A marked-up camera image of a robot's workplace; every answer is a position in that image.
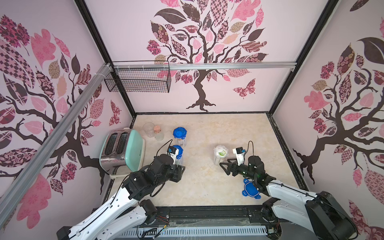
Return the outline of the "round green towel tablet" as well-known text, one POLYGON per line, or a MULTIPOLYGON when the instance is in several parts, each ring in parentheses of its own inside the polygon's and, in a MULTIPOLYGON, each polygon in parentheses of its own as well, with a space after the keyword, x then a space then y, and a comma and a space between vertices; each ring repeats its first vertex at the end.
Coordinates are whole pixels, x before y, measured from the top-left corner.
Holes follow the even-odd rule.
POLYGON ((224 158, 227 156, 228 151, 225 148, 217 148, 216 155, 220 158, 224 158))

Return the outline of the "detached blue container lid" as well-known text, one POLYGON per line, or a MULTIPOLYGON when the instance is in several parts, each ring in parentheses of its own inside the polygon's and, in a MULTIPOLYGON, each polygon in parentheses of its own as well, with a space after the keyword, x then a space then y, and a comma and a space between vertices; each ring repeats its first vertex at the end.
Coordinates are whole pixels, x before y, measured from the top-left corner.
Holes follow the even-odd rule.
POLYGON ((243 182, 244 182, 244 189, 242 190, 242 195, 244 197, 251 197, 257 200, 261 199, 260 192, 253 185, 253 182, 251 182, 249 179, 244 179, 243 182))

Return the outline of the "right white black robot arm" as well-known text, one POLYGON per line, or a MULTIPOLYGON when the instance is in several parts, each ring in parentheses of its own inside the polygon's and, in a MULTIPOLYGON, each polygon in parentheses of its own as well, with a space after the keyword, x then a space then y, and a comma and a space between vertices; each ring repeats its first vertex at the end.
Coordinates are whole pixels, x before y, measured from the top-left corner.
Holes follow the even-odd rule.
POLYGON ((267 174, 258 156, 250 156, 247 164, 228 159, 220 167, 228 176, 243 176, 246 184, 269 197, 260 210, 269 223, 287 220, 313 232, 320 240, 354 240, 359 236, 356 224, 330 193, 308 192, 284 184, 267 174))

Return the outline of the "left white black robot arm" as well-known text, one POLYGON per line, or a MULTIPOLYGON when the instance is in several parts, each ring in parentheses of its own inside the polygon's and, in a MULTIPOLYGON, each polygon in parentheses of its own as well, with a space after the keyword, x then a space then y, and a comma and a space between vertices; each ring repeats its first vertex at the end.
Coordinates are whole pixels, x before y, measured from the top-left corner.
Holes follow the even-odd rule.
POLYGON ((150 165, 132 172, 120 189, 85 220, 57 231, 59 240, 112 240, 124 231, 143 223, 151 224, 157 208, 146 196, 167 181, 179 182, 185 167, 162 154, 150 165))

